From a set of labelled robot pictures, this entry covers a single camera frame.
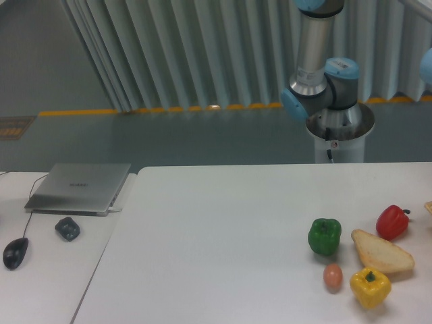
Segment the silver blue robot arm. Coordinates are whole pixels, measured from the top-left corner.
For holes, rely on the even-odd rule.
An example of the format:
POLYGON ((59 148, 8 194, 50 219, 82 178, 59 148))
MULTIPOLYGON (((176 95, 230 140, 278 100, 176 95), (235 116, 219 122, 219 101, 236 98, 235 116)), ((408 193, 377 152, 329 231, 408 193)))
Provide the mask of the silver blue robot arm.
POLYGON ((282 92, 298 119, 335 106, 344 83, 354 94, 417 101, 431 95, 430 1, 295 1, 301 16, 296 65, 282 92))

